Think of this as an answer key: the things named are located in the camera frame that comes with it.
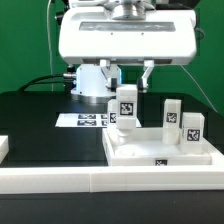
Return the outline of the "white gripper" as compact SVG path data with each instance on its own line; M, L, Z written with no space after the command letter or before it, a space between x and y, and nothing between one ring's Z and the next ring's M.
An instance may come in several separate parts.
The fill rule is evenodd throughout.
M69 0L59 35L59 53L68 64L97 64L106 88L115 90L119 68L140 65L139 92L157 65L186 65L196 54L196 13L166 9L151 0Z

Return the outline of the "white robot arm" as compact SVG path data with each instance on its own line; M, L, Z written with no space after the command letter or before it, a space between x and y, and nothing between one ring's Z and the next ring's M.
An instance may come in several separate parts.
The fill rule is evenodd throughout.
M171 0L68 0L59 53L73 72L71 94L105 102L121 83L121 65L142 66L140 88L155 66L186 65L196 54L195 11Z

